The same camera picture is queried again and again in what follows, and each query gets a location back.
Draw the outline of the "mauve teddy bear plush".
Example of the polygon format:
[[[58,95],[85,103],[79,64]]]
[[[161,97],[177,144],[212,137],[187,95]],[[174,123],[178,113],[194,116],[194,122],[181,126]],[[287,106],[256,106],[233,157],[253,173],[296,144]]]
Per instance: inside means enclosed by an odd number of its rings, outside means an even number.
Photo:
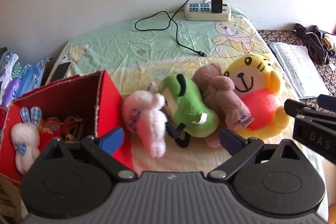
[[[238,132],[253,122],[254,118],[249,108],[235,93],[234,82],[222,74],[221,67],[217,63],[199,68],[192,80],[199,88],[203,103],[219,118],[215,131],[205,137],[206,145],[211,148],[221,146],[219,132],[223,127]]]

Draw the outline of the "yellow tiger plush toy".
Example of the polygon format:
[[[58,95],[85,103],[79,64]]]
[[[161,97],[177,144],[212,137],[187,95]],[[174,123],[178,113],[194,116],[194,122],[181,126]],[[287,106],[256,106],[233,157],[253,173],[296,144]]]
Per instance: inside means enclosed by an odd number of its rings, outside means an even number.
[[[290,124],[284,104],[282,78],[265,56],[247,54],[235,60],[224,72],[235,86],[234,92],[251,112],[253,121],[238,134],[262,140],[282,133]]]

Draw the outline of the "green plush toy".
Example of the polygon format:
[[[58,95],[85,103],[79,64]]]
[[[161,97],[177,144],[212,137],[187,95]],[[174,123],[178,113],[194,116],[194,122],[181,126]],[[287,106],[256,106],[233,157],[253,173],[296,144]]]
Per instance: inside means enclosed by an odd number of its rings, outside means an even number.
[[[158,88],[165,103],[162,111],[169,118],[167,133],[181,148],[186,148],[191,137],[206,138],[219,125],[219,117],[202,100],[192,79],[177,73],[165,77]]]

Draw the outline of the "white printed paper sheet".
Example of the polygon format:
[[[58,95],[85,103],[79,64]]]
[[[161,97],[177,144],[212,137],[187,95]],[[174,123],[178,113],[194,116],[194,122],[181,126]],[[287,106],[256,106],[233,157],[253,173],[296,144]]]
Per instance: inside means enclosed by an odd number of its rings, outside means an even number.
[[[287,43],[270,43],[270,48],[294,87],[299,99],[329,95],[321,75],[310,59],[305,46]]]

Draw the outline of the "red cardboard box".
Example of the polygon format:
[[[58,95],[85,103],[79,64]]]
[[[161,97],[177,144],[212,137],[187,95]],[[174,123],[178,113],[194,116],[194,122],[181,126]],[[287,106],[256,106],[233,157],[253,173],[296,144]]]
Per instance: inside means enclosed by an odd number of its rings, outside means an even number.
[[[101,137],[116,127],[123,127],[123,98],[107,71],[75,75],[49,83],[13,100],[1,136],[1,176],[20,184],[22,175],[15,166],[15,150],[10,130],[21,122],[19,110],[36,106],[44,119],[78,116],[88,121],[87,133]]]

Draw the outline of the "pink fluffy plush toy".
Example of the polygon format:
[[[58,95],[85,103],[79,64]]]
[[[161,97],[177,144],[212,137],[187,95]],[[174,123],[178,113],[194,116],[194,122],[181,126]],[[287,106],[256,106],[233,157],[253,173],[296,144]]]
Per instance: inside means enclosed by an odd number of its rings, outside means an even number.
[[[138,90],[129,95],[122,106],[127,129],[138,134],[151,157],[163,157],[166,152],[167,118],[161,111],[165,98],[159,93]]]

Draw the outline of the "dark striped cloth bundle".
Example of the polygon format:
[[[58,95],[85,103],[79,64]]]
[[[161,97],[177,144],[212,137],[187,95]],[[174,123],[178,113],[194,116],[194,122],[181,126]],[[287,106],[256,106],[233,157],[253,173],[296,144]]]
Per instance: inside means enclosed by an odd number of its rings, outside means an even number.
[[[328,53],[315,33],[308,31],[299,23],[294,25],[294,32],[301,39],[302,44],[307,47],[308,55],[315,64],[327,65],[329,63]]]

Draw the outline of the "beige cloth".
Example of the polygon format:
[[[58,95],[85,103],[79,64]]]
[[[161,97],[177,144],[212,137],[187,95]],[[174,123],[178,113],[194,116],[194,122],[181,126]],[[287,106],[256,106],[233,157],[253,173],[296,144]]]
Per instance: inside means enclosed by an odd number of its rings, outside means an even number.
[[[329,51],[336,54],[336,36],[332,34],[325,33],[322,38],[322,43],[327,47]]]

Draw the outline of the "white bunny plush toy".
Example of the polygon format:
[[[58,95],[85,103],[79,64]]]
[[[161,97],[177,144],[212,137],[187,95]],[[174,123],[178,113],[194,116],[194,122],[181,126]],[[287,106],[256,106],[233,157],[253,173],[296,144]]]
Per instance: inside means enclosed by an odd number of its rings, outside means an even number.
[[[15,149],[16,168],[21,175],[25,175],[40,155],[38,125],[42,118],[42,111],[36,106],[30,110],[22,107],[19,114],[22,122],[11,128],[11,140]]]

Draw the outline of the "black smartphone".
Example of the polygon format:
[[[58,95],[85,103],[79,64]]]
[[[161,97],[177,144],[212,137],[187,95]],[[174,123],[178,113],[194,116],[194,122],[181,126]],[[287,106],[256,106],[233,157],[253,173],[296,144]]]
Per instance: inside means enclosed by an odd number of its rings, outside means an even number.
[[[62,63],[60,65],[57,66],[56,70],[54,71],[50,82],[55,82],[61,79],[64,79],[71,67],[72,63],[71,62],[67,62],[67,63]]]

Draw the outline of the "green cartoon bed sheet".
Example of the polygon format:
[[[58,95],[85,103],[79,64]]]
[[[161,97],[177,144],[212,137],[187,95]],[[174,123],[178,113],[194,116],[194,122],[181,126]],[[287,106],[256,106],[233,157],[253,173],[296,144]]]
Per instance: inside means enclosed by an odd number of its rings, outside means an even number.
[[[154,81],[158,87],[161,80],[170,74],[182,73],[191,78],[198,68],[210,63],[218,63],[226,69],[239,53],[230,48],[231,42],[239,41],[239,45],[254,46],[254,49],[270,56],[272,68],[284,81],[280,101],[285,102],[287,98],[297,100],[288,77],[256,28],[239,9],[231,8],[231,11],[231,20],[223,23],[188,21],[184,12],[174,17],[180,43],[204,52],[207,57],[179,47],[174,38],[175,27],[142,32],[134,28],[135,20],[107,26],[70,40],[56,59],[46,83],[51,81],[58,65],[71,62],[66,77],[108,70],[120,94],[126,98],[137,90],[147,89]],[[135,171],[138,174],[143,170],[202,171],[207,174],[230,158],[222,147],[210,148],[203,139],[192,138],[187,148],[178,147],[168,136],[166,143],[165,155],[153,158],[138,136],[131,134]]]

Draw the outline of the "pile of folded clothes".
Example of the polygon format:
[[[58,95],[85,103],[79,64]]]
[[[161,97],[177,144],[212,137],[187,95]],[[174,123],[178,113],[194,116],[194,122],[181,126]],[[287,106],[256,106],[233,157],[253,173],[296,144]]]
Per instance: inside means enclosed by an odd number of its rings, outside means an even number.
[[[14,78],[20,78],[17,96],[21,97],[36,88],[39,88],[44,77],[46,67],[52,60],[52,57],[41,59],[33,65],[22,66],[19,62],[19,56],[10,52],[7,47],[1,48],[1,103],[8,83]]]

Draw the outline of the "white power strip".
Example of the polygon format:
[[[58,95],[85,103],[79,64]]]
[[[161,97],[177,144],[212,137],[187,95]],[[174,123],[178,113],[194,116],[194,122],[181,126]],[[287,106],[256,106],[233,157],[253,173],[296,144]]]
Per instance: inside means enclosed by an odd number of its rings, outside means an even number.
[[[211,2],[188,3],[185,5],[185,18],[191,21],[229,21],[231,20],[231,8],[222,4],[221,13],[212,13]]]

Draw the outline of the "black charger adapter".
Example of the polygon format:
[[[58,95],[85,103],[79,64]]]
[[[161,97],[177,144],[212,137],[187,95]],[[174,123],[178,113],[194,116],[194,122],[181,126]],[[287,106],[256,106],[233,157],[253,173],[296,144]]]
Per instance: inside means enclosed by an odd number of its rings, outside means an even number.
[[[223,0],[211,0],[211,12],[213,14],[222,13]]]

